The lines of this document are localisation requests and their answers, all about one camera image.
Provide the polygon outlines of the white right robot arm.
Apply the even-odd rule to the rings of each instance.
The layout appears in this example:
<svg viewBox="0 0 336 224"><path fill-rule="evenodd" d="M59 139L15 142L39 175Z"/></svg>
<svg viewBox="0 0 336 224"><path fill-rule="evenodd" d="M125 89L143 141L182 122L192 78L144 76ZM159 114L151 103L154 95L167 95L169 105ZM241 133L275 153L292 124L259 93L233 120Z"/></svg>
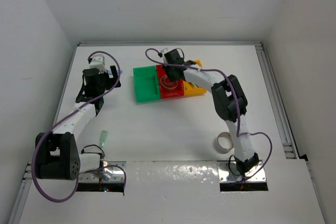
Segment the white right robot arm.
<svg viewBox="0 0 336 224"><path fill-rule="evenodd" d="M213 97L217 115L226 123L234 145L234 159L240 176L259 163L246 125L247 99L236 76L226 76L215 69L203 69L194 61L185 61L177 49L159 52L163 69L171 81L196 84Z"/></svg>

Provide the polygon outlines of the cream masking tape roll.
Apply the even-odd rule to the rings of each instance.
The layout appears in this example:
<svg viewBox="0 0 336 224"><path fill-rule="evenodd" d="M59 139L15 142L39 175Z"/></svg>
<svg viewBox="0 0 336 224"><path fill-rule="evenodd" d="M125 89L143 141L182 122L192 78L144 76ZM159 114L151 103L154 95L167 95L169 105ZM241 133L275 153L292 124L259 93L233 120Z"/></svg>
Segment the cream masking tape roll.
<svg viewBox="0 0 336 224"><path fill-rule="evenodd" d="M160 78L160 89L163 91L173 91L178 87L177 81L171 81L167 75Z"/></svg>

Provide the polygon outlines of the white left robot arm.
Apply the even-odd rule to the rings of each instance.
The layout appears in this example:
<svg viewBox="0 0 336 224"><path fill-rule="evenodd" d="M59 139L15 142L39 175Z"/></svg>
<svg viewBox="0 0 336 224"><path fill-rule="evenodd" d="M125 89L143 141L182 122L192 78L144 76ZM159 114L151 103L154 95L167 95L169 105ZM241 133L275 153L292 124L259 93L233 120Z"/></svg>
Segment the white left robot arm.
<svg viewBox="0 0 336 224"><path fill-rule="evenodd" d="M121 87L116 66L108 71L89 68L82 71L82 86L75 99L76 114L58 124L41 144L36 160L35 175L39 179L75 180L81 172L81 160L91 159L99 165L98 158L78 151L76 140L85 126L99 114L104 99L102 95L111 88Z"/></svg>

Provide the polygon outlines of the wide clear tape roll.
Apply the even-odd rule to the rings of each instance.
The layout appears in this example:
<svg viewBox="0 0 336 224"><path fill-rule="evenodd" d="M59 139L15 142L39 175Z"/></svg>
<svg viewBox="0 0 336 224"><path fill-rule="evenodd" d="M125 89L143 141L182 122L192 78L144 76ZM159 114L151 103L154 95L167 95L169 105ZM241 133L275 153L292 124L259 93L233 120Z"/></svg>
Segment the wide clear tape roll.
<svg viewBox="0 0 336 224"><path fill-rule="evenodd" d="M219 153L226 154L234 148L231 134L228 132L221 132L215 141L215 146Z"/></svg>

